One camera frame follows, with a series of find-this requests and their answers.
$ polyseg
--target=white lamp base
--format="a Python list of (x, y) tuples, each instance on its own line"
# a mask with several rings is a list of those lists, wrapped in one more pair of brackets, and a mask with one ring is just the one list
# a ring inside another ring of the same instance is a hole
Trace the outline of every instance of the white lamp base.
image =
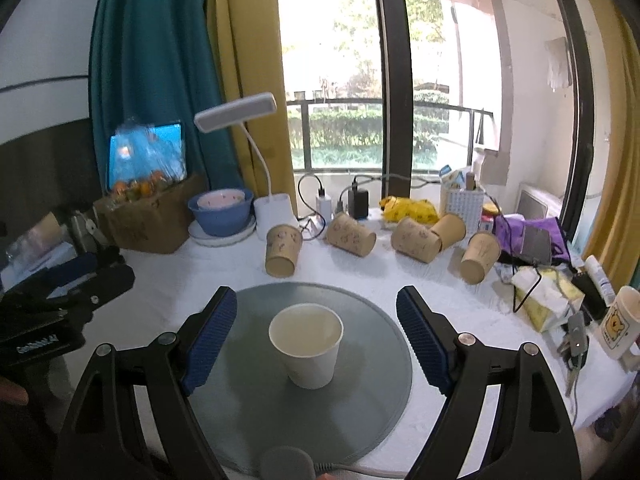
[(298, 227), (298, 220), (291, 207), (291, 198), (286, 193), (256, 198), (254, 208), (256, 230), (260, 240), (265, 241), (269, 230), (276, 225), (287, 224)]

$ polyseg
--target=white plate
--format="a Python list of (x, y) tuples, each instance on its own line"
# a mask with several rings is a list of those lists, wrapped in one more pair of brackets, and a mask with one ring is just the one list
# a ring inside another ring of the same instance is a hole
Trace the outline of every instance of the white plate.
[(191, 222), (189, 226), (189, 234), (191, 239), (196, 242), (198, 245), (202, 245), (205, 247), (224, 247), (226, 245), (233, 245), (241, 242), (245, 238), (249, 237), (251, 233), (254, 232), (255, 229), (255, 217), (253, 215), (249, 216), (249, 222), (242, 231), (236, 233), (231, 236), (225, 237), (217, 237), (217, 236), (209, 236), (202, 230), (200, 224), (198, 224), (197, 220)]

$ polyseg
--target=black phone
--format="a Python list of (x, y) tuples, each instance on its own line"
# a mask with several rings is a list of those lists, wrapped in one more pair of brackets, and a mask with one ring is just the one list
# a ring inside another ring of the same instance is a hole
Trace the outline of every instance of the black phone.
[(522, 249), (517, 256), (530, 265), (551, 266), (551, 235), (549, 231), (525, 225)]

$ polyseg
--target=desk lamp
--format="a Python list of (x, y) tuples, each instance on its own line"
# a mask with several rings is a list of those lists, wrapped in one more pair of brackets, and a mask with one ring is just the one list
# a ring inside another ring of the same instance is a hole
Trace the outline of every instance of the desk lamp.
[(262, 163), (264, 173), (267, 176), (267, 186), (269, 194), (254, 201), (256, 230), (260, 240), (267, 239), (269, 229), (276, 225), (288, 224), (298, 227), (298, 220), (293, 214), (291, 198), (286, 193), (273, 194), (271, 192), (271, 174), (267, 163), (264, 161), (258, 146), (244, 126), (244, 122), (264, 117), (275, 113), (276, 99), (271, 92), (236, 99), (229, 103), (210, 108), (199, 112), (193, 118), (194, 123), (203, 134), (208, 134), (214, 130), (237, 124)]

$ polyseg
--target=cartoon printed cup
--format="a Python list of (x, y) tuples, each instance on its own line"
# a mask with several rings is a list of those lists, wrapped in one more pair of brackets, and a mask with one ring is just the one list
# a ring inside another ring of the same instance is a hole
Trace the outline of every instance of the cartoon printed cup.
[(391, 246), (400, 253), (430, 264), (442, 248), (440, 237), (409, 216), (398, 222)]
[(460, 262), (460, 275), (469, 285), (477, 285), (486, 277), (500, 257), (500, 243), (491, 233), (479, 232), (469, 240)]
[(329, 224), (326, 240), (332, 246), (358, 256), (367, 256), (376, 244), (376, 234), (347, 213), (340, 213)]
[(458, 215), (447, 213), (431, 228), (442, 240), (442, 250), (448, 249), (466, 236), (465, 221)]
[(290, 225), (276, 225), (267, 233), (264, 268), (270, 276), (288, 278), (296, 272), (302, 233)]
[(609, 307), (596, 338), (612, 359), (620, 359), (640, 336), (640, 292), (623, 286)]

